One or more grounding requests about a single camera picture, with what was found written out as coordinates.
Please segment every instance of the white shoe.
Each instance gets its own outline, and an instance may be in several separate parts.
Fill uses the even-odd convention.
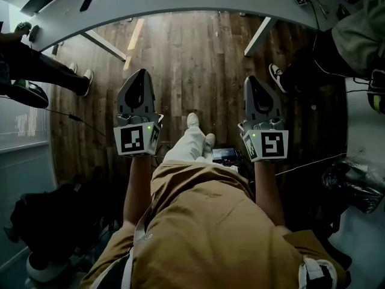
[[[78,71],[78,65],[74,62],[71,62],[69,69],[76,74]]]
[[[205,139],[205,145],[211,149],[215,146],[215,135],[213,133],[207,134]]]
[[[280,82],[280,77],[281,75],[283,74],[282,70],[276,66],[275,64],[270,64],[269,65],[269,72],[270,72],[270,75],[272,77],[272,79],[276,82],[276,84],[278,85],[279,89],[283,92],[283,93],[287,93],[287,91],[282,87],[281,85],[281,82]]]
[[[87,96],[88,91],[89,91],[90,86],[91,86],[91,83],[92,83],[92,80],[94,79],[94,75],[92,73],[92,70],[90,70],[90,69],[86,70],[83,77],[86,77],[90,83],[88,85],[87,91],[83,95],[79,95],[81,98],[85,98]]]
[[[199,127],[199,119],[195,113],[189,113],[187,116],[187,128],[190,128],[192,126]]]

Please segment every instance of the shirt sleeve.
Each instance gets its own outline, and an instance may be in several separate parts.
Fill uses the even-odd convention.
[[[385,0],[364,0],[364,8],[369,26],[385,42]]]
[[[337,288],[345,288],[346,271],[335,261],[324,249],[318,241],[315,234],[311,230],[293,232],[286,234],[283,238],[291,244],[302,255],[314,260],[324,259],[331,262],[337,271]]]
[[[90,288],[92,283],[102,274],[112,263],[125,256],[134,244],[135,227],[125,223],[109,240],[107,247],[95,262],[91,270],[84,276],[80,288]]]

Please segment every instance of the white pants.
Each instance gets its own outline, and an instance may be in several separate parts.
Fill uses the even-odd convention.
[[[211,148],[205,145],[205,139],[206,136],[198,126],[188,128],[176,145],[167,152],[163,161],[196,161],[223,166],[222,164],[212,162]],[[238,172],[236,166],[228,168]]]

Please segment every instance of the table leg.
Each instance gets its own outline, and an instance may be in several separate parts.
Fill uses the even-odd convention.
[[[260,25],[259,29],[253,36],[250,43],[247,45],[245,49],[245,56],[250,57],[252,54],[254,54],[259,47],[259,45],[265,40],[266,34],[269,33],[270,29],[275,25],[277,22],[277,19],[266,17],[262,24]]]
[[[111,43],[108,43],[105,39],[103,39],[103,37],[98,35],[96,32],[90,30],[82,32],[81,35],[84,36],[87,40],[90,40],[91,42],[97,44],[98,46],[109,52],[111,55],[117,57],[122,61],[126,61],[126,55],[124,53],[122,53]]]

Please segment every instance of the device screen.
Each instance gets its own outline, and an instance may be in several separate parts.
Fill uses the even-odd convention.
[[[88,7],[89,7],[90,4],[91,4],[91,1],[92,1],[92,0],[84,0],[82,6],[81,6],[81,8],[80,8],[80,12],[83,12],[83,11],[85,11],[86,9],[88,9]]]

